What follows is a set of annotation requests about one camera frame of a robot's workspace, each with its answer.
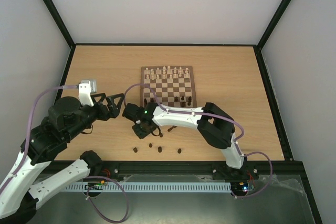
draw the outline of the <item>wire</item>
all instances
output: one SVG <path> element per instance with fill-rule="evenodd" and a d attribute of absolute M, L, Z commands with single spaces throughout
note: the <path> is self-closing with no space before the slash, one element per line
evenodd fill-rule
<path fill-rule="evenodd" d="M 18 164 L 17 168 L 13 171 L 12 176 L 9 177 L 4 184 L 2 185 L 2 187 L 0 188 L 0 195 L 2 194 L 2 192 L 5 190 L 5 188 L 7 187 L 7 185 L 9 184 L 9 182 L 11 182 L 11 180 L 13 179 L 13 177 L 16 176 L 16 174 L 18 173 L 18 171 L 22 168 L 23 164 L 25 163 L 25 160 L 27 158 L 28 155 L 28 149 L 29 149 L 29 142 L 30 142 L 30 131 L 32 130 L 32 123 L 33 123 L 33 116 L 34 116 L 34 112 L 35 112 L 35 107 L 37 105 L 37 102 L 39 101 L 39 99 L 44 96 L 46 93 L 49 93 L 51 91 L 55 91 L 55 90 L 59 90 L 59 89 L 76 89 L 78 88 L 77 85 L 70 85 L 70 86 L 59 86 L 59 87 L 54 87 L 51 89 L 47 89 L 44 92 L 42 92 L 41 94 L 39 94 L 35 101 L 34 104 L 30 110 L 29 113 L 29 118 L 28 118 L 28 124 L 27 124 L 27 131 L 26 131 L 26 141 L 25 141 L 25 150 L 23 152 L 23 156 L 22 159 L 20 161 L 20 163 Z"/>
<path fill-rule="evenodd" d="M 260 194 L 262 191 L 264 191 L 268 186 L 269 184 L 271 183 L 272 181 L 272 176 L 273 176 L 273 166 L 272 166 L 272 162 L 271 162 L 271 159 L 263 152 L 251 152 L 249 154 L 246 154 L 244 155 L 245 157 L 248 157 L 250 155 L 254 155 L 254 154 L 261 154 L 263 156 L 265 156 L 268 160 L 268 163 L 269 163 L 269 168 L 270 168 L 270 175 L 269 175 L 269 180 L 267 181 L 267 183 L 262 187 L 262 189 L 260 189 L 259 191 L 257 191 L 256 193 L 254 194 L 250 194 L 250 195 L 245 195 L 245 196 L 237 196 L 234 194 L 234 192 L 231 192 L 231 194 L 233 196 L 235 196 L 235 199 L 245 199 L 245 198 L 249 198 L 249 197 L 253 197 L 253 196 L 257 196 L 258 194 Z"/>
<path fill-rule="evenodd" d="M 103 176 L 89 176 L 89 177 L 86 177 L 86 178 L 99 178 L 99 179 L 105 179 L 105 180 L 108 180 L 110 182 L 113 182 L 116 184 L 116 186 L 119 187 L 119 189 L 122 191 L 122 193 L 124 194 L 124 197 L 126 199 L 126 213 L 124 215 L 124 217 L 122 217 L 121 220 L 111 220 L 109 218 L 107 218 L 106 216 L 104 216 L 99 210 L 98 208 L 95 206 L 95 204 L 93 203 L 93 201 L 91 200 L 91 197 L 89 196 L 89 191 L 92 189 L 93 186 L 91 186 L 88 191 L 86 192 L 86 196 L 87 196 L 87 199 L 90 201 L 90 203 L 92 204 L 93 208 L 95 209 L 96 213 L 102 218 L 104 219 L 105 221 L 109 222 L 109 223 L 122 223 L 126 220 L 127 218 L 127 215 L 128 215 L 128 211 L 130 209 L 130 202 L 128 200 L 128 197 L 127 197 L 127 194 L 126 192 L 124 191 L 124 189 L 122 188 L 122 186 L 116 182 L 115 180 L 111 179 L 111 178 L 107 178 L 107 177 L 103 177 Z"/>
<path fill-rule="evenodd" d="M 146 88 L 149 88 L 149 89 L 151 90 L 151 92 L 153 93 L 153 95 L 154 95 L 154 97 L 155 97 L 155 101 L 156 101 L 156 103 L 158 104 L 158 106 L 159 106 L 163 111 L 166 111 L 166 110 L 167 110 L 167 109 L 166 109 L 166 108 L 159 102 L 158 97 L 156 96 L 155 91 L 154 91 L 148 84 L 144 84 L 144 83 L 133 84 L 133 85 L 130 86 L 128 89 L 126 89 L 125 94 L 124 94 L 124 96 L 125 96 L 125 98 L 124 98 L 124 105 L 125 105 L 125 106 L 126 106 L 126 94 L 127 94 L 127 92 L 128 92 L 130 89 L 132 89 L 132 88 L 134 88 L 134 87 L 136 87 L 136 86 L 144 86 L 144 87 L 146 87 Z M 177 113 L 177 114 L 187 114 L 187 115 L 191 115 L 191 114 L 192 114 L 190 111 L 169 110 L 169 112 L 170 112 L 170 113 Z M 216 115 L 216 114 L 211 114 L 211 113 L 205 113 L 205 112 L 194 112 L 194 113 L 195 113 L 195 115 L 205 115 L 205 116 L 211 116 L 211 117 L 213 117 L 213 118 L 222 119 L 222 120 L 224 120 L 224 121 L 227 121 L 227 122 L 229 122 L 229 123 L 232 123 L 232 124 L 236 125 L 236 126 L 241 130 L 241 134 L 240 134 L 239 136 L 237 136 L 237 137 L 234 139 L 234 144 L 235 144 L 235 146 L 236 146 L 236 148 L 237 148 L 237 151 L 238 151 L 239 155 L 242 155 L 242 153 L 241 153 L 241 151 L 240 151 L 240 148 L 239 148 L 239 146 L 237 145 L 237 141 L 238 141 L 240 138 L 242 138 L 242 137 L 244 136 L 245 132 L 244 132 L 244 128 L 243 128 L 239 123 L 237 123 L 236 121 L 234 121 L 234 120 L 232 120 L 232 119 L 230 119 L 230 118 L 226 118 L 226 117 L 221 116 L 221 115 Z"/>

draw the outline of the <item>robotic arm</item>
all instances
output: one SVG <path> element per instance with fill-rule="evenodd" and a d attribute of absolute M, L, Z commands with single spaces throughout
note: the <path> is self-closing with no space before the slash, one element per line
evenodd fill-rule
<path fill-rule="evenodd" d="M 198 130 L 205 141 L 212 147 L 222 151 L 227 166 L 241 169 L 246 161 L 239 146 L 234 142 L 235 128 L 232 123 L 208 116 L 219 115 L 233 120 L 228 114 L 213 103 L 207 102 L 204 107 L 172 108 L 150 102 L 146 107 L 128 103 L 122 114 L 133 121 L 133 131 L 139 138 L 145 138 L 159 126 L 174 125 Z"/>
<path fill-rule="evenodd" d="M 13 175 L 24 156 L 23 142 L 13 168 L 0 185 L 3 190 L 0 194 L 0 223 L 26 223 L 37 209 L 63 188 L 101 171 L 102 160 L 95 152 L 88 151 L 69 167 L 32 185 L 58 153 L 65 150 L 77 135 L 91 128 L 95 120 L 107 121 L 120 113 L 124 94 L 109 97 L 104 93 L 92 94 L 96 92 L 96 81 L 91 80 L 82 81 L 78 89 L 80 101 L 74 97 L 59 99 L 49 108 L 41 125 L 31 130 L 27 157 Z"/>

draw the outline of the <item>wooden chessboard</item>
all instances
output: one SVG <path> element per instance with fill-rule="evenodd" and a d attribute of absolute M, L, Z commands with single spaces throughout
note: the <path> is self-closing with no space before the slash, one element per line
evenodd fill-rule
<path fill-rule="evenodd" d="M 170 66 L 170 69 L 168 69 L 168 66 L 142 67 L 141 83 L 149 84 L 155 91 L 159 102 L 163 105 L 183 107 L 182 103 L 185 102 L 184 105 L 186 108 L 197 107 L 192 66 Z M 144 99 L 146 99 L 147 102 L 150 102 L 152 98 L 154 98 L 154 95 L 150 89 L 141 87 L 140 105 L 144 106 Z"/>

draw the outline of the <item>purple cable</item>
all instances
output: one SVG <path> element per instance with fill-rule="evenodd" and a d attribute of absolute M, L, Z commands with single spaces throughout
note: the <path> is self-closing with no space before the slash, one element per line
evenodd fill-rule
<path fill-rule="evenodd" d="M 231 194 L 232 194 L 233 196 L 235 196 L 235 198 L 237 198 L 237 199 L 245 199 L 245 198 L 249 198 L 249 197 L 257 196 L 257 195 L 260 194 L 262 191 L 264 191 L 264 190 L 269 186 L 269 184 L 270 184 L 271 181 L 272 181 L 272 176 L 273 176 L 273 166 L 272 166 L 271 159 L 270 159 L 265 153 L 263 153 L 263 152 L 251 152 L 251 153 L 246 154 L 246 155 L 244 155 L 244 156 L 245 156 L 245 157 L 248 157 L 248 156 L 253 155 L 253 154 L 261 154 L 261 155 L 263 155 L 263 156 L 265 156 L 265 157 L 267 158 L 268 163 L 269 163 L 269 168 L 270 168 L 269 180 L 267 181 L 266 185 L 263 186 L 262 189 L 260 189 L 259 191 L 257 191 L 257 192 L 254 193 L 254 194 L 245 195 L 245 196 L 236 196 L 236 195 L 234 194 L 234 192 L 231 192 Z"/>
<path fill-rule="evenodd" d="M 86 196 L 88 197 L 89 201 L 90 201 L 91 204 L 93 205 L 93 208 L 95 209 L 95 211 L 97 212 L 97 214 L 98 214 L 102 219 L 104 219 L 105 221 L 107 221 L 107 222 L 109 222 L 109 223 L 122 223 L 122 222 L 124 222 L 124 221 L 126 220 L 126 218 L 127 218 L 128 211 L 129 211 L 129 209 L 130 209 L 130 203 L 129 203 L 127 194 L 126 194 L 126 192 L 124 191 L 124 189 L 122 188 L 122 186 L 121 186 L 118 182 L 116 182 L 115 180 L 113 180 L 113 179 L 111 179 L 111 178 L 103 177 L 103 176 L 89 176 L 89 177 L 86 177 L 86 178 L 99 178 L 99 179 L 105 179 L 105 180 L 108 180 L 108 181 L 110 181 L 110 182 L 115 183 L 116 186 L 119 187 L 119 189 L 122 191 L 122 193 L 123 193 L 124 196 L 125 196 L 125 199 L 126 199 L 126 207 L 127 207 L 127 208 L 126 208 L 126 213 L 125 213 L 124 217 L 123 217 L 121 220 L 111 220 L 111 219 L 105 217 L 105 216 L 98 210 L 98 208 L 95 206 L 95 204 L 93 203 L 93 201 L 91 200 L 91 198 L 90 198 L 90 196 L 89 196 L 89 191 L 90 191 L 90 189 L 91 189 L 92 187 L 90 187 L 90 188 L 88 189 L 88 191 L 86 192 Z"/>
<path fill-rule="evenodd" d="M 133 85 L 130 86 L 128 89 L 126 89 L 125 94 L 124 94 L 124 95 L 125 95 L 125 98 L 124 98 L 124 105 L 125 105 L 125 106 L 126 106 L 126 94 L 127 94 L 127 92 L 128 92 L 130 89 L 134 88 L 135 86 L 144 86 L 144 87 L 146 87 L 146 88 L 149 88 L 149 89 L 151 90 L 151 92 L 153 93 L 153 95 L 154 95 L 154 97 L 155 97 L 155 101 L 156 101 L 156 103 L 158 104 L 158 106 L 159 106 L 162 110 L 164 110 L 164 111 L 166 110 L 166 108 L 165 108 L 164 106 L 162 106 L 162 104 L 159 102 L 158 97 L 156 96 L 155 91 L 154 91 L 148 84 L 144 84 L 144 83 L 133 84 Z M 177 114 L 188 114 L 188 115 L 191 114 L 191 112 L 189 112 L 189 111 L 169 110 L 169 112 L 170 112 L 170 113 L 177 113 Z M 240 155 L 242 154 L 241 151 L 240 151 L 240 148 L 239 148 L 238 145 L 237 145 L 237 141 L 238 141 L 238 139 L 240 139 L 240 138 L 242 138 L 242 137 L 244 136 L 245 132 L 244 132 L 244 128 L 243 128 L 239 123 L 237 123 L 236 121 L 231 120 L 231 119 L 229 119 L 229 118 L 226 118 L 226 117 L 224 117 L 224 116 L 216 115 L 216 114 L 211 114 L 211 113 L 195 112 L 195 115 L 211 116 L 211 117 L 213 117 L 213 118 L 222 119 L 222 120 L 224 120 L 224 121 L 227 121 L 227 122 L 229 122 L 229 123 L 232 123 L 232 124 L 236 125 L 236 126 L 241 130 L 241 134 L 240 134 L 239 136 L 237 136 L 237 137 L 234 139 L 234 143 L 235 143 L 235 146 L 236 146 L 236 148 L 237 148 L 238 153 L 239 153 Z"/>
<path fill-rule="evenodd" d="M 32 109 L 30 110 L 30 114 L 29 114 L 29 118 L 28 118 L 28 125 L 27 125 L 27 132 L 26 132 L 26 141 L 25 141 L 25 151 L 23 153 L 23 157 L 20 161 L 20 163 L 18 164 L 17 168 L 13 171 L 13 176 L 15 176 L 17 174 L 17 172 L 21 169 L 21 167 L 23 166 L 26 157 L 28 155 L 28 149 L 29 149 L 29 142 L 30 142 L 30 131 L 32 130 L 32 123 L 33 123 L 33 116 L 34 116 L 34 111 L 35 111 L 35 107 L 37 105 L 38 100 L 44 96 L 46 93 L 54 91 L 54 90 L 59 90 L 59 89 L 76 89 L 78 86 L 77 85 L 71 85 L 71 86 L 59 86 L 59 87 L 54 87 L 51 89 L 47 89 L 44 92 L 42 92 L 41 94 L 39 94 L 37 96 L 37 98 L 34 101 L 34 104 L 32 106 Z M 10 177 L 6 180 L 6 182 L 2 185 L 2 187 L 0 188 L 0 195 L 1 193 L 5 190 L 5 188 L 7 187 L 7 185 L 9 184 L 9 182 L 11 182 L 11 180 L 13 179 L 13 177 Z"/>

